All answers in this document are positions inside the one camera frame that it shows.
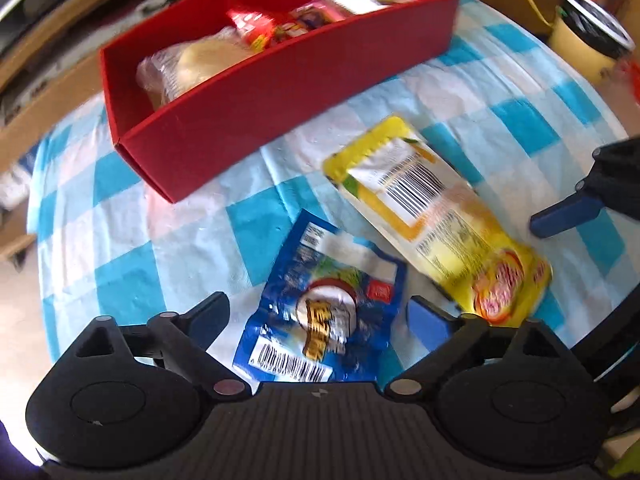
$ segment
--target bread in plastic wrapper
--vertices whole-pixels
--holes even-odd
[[[213,36],[178,43],[146,57],[138,65],[136,79],[147,92],[160,94],[161,104],[166,104],[253,54],[233,27],[225,27]]]
[[[417,270],[464,312],[519,326],[551,267],[513,240],[466,180],[391,116],[328,158],[324,174]]]

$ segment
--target red snack package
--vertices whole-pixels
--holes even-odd
[[[242,39],[256,52],[306,33],[305,28],[286,15],[237,7],[226,14],[233,20]]]

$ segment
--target blue snack package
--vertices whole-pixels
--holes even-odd
[[[405,278],[405,262],[303,210],[234,366],[256,381],[376,381]]]

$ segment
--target green object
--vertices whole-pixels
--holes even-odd
[[[618,463],[609,470],[609,474],[613,478],[624,476],[628,473],[640,473],[640,440],[637,440],[626,453],[622,456]]]

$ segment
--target yellow trash can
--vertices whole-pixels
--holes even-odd
[[[618,20],[591,0],[562,0],[549,47],[595,85],[635,49]]]

